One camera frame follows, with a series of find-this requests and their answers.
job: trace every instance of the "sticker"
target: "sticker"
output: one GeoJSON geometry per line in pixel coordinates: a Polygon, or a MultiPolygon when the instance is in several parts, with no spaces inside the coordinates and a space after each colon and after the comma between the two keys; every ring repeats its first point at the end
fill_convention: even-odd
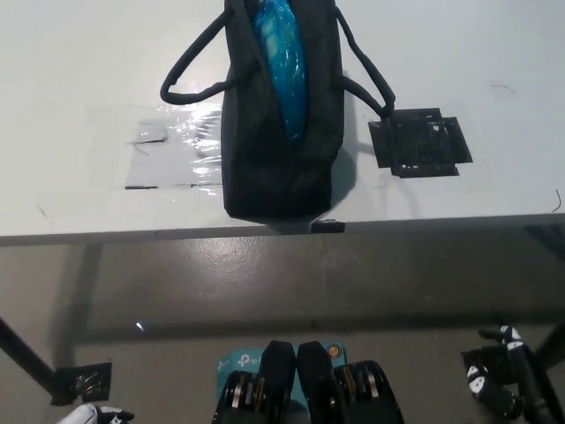
{"type": "Polygon", "coordinates": [[[246,354],[241,355],[241,360],[239,360],[237,363],[239,364],[240,367],[242,367],[243,365],[248,363],[250,360],[251,360],[251,357],[246,353],[246,354]]]}
{"type": "Polygon", "coordinates": [[[339,347],[337,344],[331,344],[330,346],[328,346],[327,351],[328,351],[329,357],[332,360],[336,360],[340,356],[342,356],[342,348],[339,347]]]}

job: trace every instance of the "black bag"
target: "black bag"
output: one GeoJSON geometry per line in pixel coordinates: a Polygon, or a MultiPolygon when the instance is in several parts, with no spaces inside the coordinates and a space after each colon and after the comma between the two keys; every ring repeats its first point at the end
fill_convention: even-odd
{"type": "Polygon", "coordinates": [[[252,27],[259,4],[260,0],[226,0],[224,12],[171,69],[161,98],[170,104],[191,104],[225,91],[221,146],[223,203],[228,214],[251,219],[320,214],[330,208],[331,166],[343,143],[344,90],[383,118],[393,112],[395,95],[355,43],[334,0],[290,0],[304,45],[308,90],[305,139],[300,147],[291,146],[252,27]],[[343,75],[337,21],[379,89],[384,107],[343,75]],[[231,61],[228,78],[201,93],[170,93],[192,60],[224,27],[231,61]]]}

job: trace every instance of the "clear tape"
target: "clear tape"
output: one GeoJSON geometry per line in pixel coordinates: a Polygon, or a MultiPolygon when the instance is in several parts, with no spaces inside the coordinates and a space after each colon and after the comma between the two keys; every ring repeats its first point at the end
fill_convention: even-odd
{"type": "Polygon", "coordinates": [[[219,186],[222,105],[99,107],[91,186],[219,186]]]}
{"type": "Polygon", "coordinates": [[[135,128],[126,186],[216,186],[222,183],[222,105],[147,108],[135,128]]]}

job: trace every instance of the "black tape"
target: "black tape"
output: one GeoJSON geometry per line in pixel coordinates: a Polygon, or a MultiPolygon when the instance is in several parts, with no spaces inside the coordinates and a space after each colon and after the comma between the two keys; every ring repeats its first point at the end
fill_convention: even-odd
{"type": "Polygon", "coordinates": [[[112,364],[86,365],[84,367],[62,367],[56,370],[58,378],[72,387],[84,403],[101,402],[109,399],[112,380],[112,364]]]}
{"type": "Polygon", "coordinates": [[[127,185],[125,190],[156,190],[159,187],[156,185],[127,185]]]}
{"type": "Polygon", "coordinates": [[[334,234],[345,232],[345,223],[340,223],[335,219],[325,221],[314,221],[310,226],[312,234],[334,234]]]}
{"type": "Polygon", "coordinates": [[[473,162],[457,118],[437,108],[397,110],[369,130],[379,168],[400,178],[455,177],[458,163],[473,162]]]}

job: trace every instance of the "robotic arm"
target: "robotic arm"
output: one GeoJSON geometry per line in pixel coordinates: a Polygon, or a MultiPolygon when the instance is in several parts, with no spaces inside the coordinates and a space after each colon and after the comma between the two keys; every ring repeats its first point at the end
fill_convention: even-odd
{"type": "Polygon", "coordinates": [[[546,370],[515,327],[481,330],[490,345],[464,352],[467,382],[473,397],[506,420],[521,415],[533,424],[563,424],[565,418],[546,370]],[[505,388],[517,383],[518,394],[505,388]]]}
{"type": "Polygon", "coordinates": [[[298,371],[312,424],[404,424],[379,365],[356,362],[333,368],[318,342],[273,341],[263,352],[259,373],[233,371],[226,381],[212,424],[283,424],[298,371]]]}
{"type": "Polygon", "coordinates": [[[111,406],[83,404],[57,424],[127,424],[134,415],[111,406]]]}

